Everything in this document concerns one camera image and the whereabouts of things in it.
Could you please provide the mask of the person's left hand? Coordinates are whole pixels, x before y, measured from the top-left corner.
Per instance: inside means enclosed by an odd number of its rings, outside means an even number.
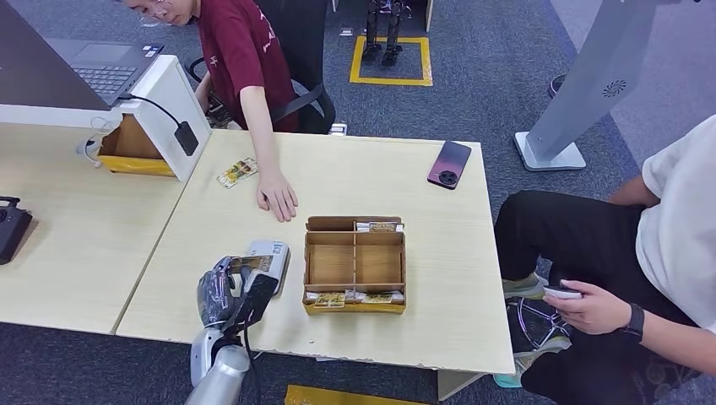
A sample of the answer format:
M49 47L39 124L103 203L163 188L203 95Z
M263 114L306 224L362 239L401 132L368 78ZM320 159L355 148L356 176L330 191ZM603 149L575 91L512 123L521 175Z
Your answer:
M545 294L543 301L557 309L561 318L572 327L590 335L614 332L626 327L632 308L624 300L591 283L563 280L561 284L582 294L579 300L564 300Z
M290 222L299 205L291 184L280 170L261 171L258 176L258 206L271 212L279 222Z

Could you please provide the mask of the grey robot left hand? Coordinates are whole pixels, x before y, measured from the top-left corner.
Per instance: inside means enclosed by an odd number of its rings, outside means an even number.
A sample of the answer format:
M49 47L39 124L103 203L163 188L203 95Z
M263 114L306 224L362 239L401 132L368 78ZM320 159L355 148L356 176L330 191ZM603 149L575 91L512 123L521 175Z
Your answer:
M241 257L225 256L198 280L198 313L205 327L225 330L236 321L247 292Z

